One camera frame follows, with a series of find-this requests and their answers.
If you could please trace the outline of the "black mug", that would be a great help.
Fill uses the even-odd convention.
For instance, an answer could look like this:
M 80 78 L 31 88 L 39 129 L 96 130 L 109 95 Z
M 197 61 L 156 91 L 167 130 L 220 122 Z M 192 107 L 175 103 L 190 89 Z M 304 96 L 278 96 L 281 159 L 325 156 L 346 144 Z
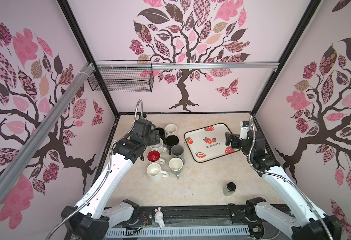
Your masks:
M 166 134 L 165 134 L 165 130 L 163 128 L 156 128 L 156 130 L 158 130 L 159 132 L 159 137 L 165 141 L 166 140 Z

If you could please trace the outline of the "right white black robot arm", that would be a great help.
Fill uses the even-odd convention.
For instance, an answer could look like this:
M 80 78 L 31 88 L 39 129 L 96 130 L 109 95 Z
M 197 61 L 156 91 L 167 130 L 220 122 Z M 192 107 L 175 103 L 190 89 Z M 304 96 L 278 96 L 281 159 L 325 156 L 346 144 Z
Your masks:
M 291 240 L 339 240 L 342 224 L 334 215 L 316 206 L 287 176 L 275 158 L 266 153 L 265 137 L 259 131 L 249 131 L 246 138 L 225 133 L 225 144 L 239 149 L 250 167 L 268 182 L 286 203 L 291 215 L 273 207 L 264 198 L 246 201 L 245 217 L 250 222 L 265 220 Z

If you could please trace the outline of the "white round mug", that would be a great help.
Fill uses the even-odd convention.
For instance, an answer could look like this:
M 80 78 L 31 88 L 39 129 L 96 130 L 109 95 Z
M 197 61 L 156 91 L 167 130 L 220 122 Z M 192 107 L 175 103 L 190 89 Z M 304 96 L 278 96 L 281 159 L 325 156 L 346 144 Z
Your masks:
M 147 167 L 148 179 L 152 182 L 159 182 L 163 178 L 168 178 L 170 175 L 168 172 L 163 171 L 160 164 L 152 163 Z

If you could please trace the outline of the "cream mug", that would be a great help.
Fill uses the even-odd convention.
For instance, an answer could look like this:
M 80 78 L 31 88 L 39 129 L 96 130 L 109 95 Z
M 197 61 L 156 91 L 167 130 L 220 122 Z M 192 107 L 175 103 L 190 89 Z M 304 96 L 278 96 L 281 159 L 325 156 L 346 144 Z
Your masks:
M 158 151 L 160 153 L 167 153 L 168 152 L 168 149 L 161 138 L 160 138 L 159 144 L 150 146 L 150 148 L 152 150 Z

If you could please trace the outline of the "white strawberry tray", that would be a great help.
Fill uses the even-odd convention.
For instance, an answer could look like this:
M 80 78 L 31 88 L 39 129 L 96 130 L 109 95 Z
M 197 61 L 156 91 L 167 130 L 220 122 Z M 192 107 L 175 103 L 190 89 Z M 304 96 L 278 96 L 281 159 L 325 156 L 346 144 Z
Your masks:
M 191 155 L 197 163 L 204 163 L 235 152 L 239 149 L 225 144 L 225 134 L 231 134 L 224 123 L 210 125 L 184 134 Z

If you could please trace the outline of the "small grey mug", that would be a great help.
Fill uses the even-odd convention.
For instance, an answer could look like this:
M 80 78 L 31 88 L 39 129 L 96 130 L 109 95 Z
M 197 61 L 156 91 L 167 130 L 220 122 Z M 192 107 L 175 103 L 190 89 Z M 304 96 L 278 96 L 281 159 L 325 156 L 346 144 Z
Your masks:
M 183 161 L 180 158 L 172 158 L 169 161 L 169 168 L 171 172 L 176 176 L 177 179 L 180 178 L 182 167 L 183 167 Z

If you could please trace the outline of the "tall grey mug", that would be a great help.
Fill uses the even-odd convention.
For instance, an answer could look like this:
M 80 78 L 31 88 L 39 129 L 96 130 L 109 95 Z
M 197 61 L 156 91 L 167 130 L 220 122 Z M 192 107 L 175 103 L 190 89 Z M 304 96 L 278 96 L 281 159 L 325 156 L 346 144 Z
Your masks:
M 174 145 L 171 148 L 171 156 L 172 158 L 179 158 L 182 160 L 182 163 L 185 164 L 184 159 L 184 148 L 181 145 Z

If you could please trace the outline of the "horizontal aluminium rail back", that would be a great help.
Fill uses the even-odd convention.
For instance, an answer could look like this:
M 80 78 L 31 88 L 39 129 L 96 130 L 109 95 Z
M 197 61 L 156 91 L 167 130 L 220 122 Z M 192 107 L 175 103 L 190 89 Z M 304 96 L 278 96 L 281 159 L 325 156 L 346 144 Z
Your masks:
M 168 64 L 131 64 L 122 62 L 96 62 L 100 69 L 106 68 L 141 68 L 152 70 L 191 70 L 191 69 L 277 69 L 278 62 L 242 62 L 242 63 L 168 63 Z

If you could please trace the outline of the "white rabbit figurine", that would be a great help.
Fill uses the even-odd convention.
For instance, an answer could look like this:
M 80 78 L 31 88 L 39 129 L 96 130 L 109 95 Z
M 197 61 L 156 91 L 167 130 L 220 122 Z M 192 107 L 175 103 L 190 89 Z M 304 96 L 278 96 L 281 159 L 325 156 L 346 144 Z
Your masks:
M 155 209 L 155 222 L 158 223 L 160 229 L 165 227 L 164 213 L 161 211 L 161 207 Z

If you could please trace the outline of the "diagonal aluminium rail left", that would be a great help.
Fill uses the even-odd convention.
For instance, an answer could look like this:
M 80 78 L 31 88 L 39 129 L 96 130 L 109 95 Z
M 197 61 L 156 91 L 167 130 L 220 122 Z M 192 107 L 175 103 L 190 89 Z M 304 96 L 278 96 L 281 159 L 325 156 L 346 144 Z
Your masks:
M 33 155 L 43 143 L 50 130 L 54 127 L 65 108 L 75 97 L 81 85 L 88 79 L 89 75 L 95 70 L 95 64 L 87 63 L 76 75 L 74 82 L 68 86 L 66 92 L 58 99 L 57 103 L 50 110 L 41 124 L 37 127 L 35 133 L 22 146 L 15 159 L 6 167 L 0 175 L 0 204 L 8 194 L 12 186 L 18 180 L 19 176 L 26 168 L 26 165 L 33 158 Z

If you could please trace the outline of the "right metal flexible conduit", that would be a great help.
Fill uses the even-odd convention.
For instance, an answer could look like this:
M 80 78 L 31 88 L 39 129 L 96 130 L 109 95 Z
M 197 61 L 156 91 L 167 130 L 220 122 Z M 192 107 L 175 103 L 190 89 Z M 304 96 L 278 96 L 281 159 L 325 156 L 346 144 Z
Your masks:
M 323 218 L 321 217 L 321 215 L 318 213 L 318 211 L 316 210 L 316 208 L 314 207 L 313 203 L 309 200 L 309 198 L 299 189 L 299 187 L 294 184 L 290 179 L 289 177 L 284 177 L 283 175 L 280 175 L 280 174 L 276 174 L 276 173 L 272 173 L 272 172 L 263 172 L 263 171 L 260 171 L 260 170 L 257 170 L 255 167 L 254 167 L 254 164 L 251 163 L 251 160 L 252 160 L 252 152 L 253 152 L 253 148 L 254 148 L 254 145 L 256 143 L 256 135 L 255 135 L 255 129 L 254 129 L 254 117 L 252 115 L 250 115 L 249 117 L 249 127 L 251 129 L 251 132 L 252 132 L 252 144 L 250 146 L 250 150 L 249 150 L 249 153 L 248 153 L 248 156 L 247 156 L 247 161 L 248 163 L 250 164 L 251 168 L 253 170 L 255 170 L 257 173 L 261 173 L 263 175 L 267 175 L 267 176 L 272 176 L 272 177 L 275 177 L 275 178 L 280 178 L 282 179 L 285 183 L 288 183 L 289 185 L 291 185 L 297 192 L 299 195 L 301 195 L 301 197 L 303 198 L 303 200 L 307 203 L 308 207 L 310 210 L 313 211 L 313 213 L 315 214 L 315 216 L 318 218 L 318 221 L 320 222 L 320 224 L 322 225 L 322 228 L 323 230 L 325 231 L 327 237 L 329 240 L 333 240 L 333 236 L 329 230 L 329 228 L 327 227 L 327 225 L 325 224 Z

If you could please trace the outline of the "black front base frame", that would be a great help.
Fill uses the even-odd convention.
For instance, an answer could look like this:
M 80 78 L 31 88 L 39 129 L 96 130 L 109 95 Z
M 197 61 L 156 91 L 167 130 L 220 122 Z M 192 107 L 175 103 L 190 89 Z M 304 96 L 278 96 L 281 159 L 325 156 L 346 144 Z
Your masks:
M 127 221 L 117 224 L 117 227 L 137 229 L 145 224 L 146 227 L 158 227 L 155 223 L 154 207 L 139 207 L 135 205 L 133 215 Z M 164 207 L 164 222 L 170 226 L 232 226 L 248 225 L 255 227 L 261 225 L 258 219 L 254 223 L 245 218 L 246 205 L 228 204 L 222 206 L 178 206 Z

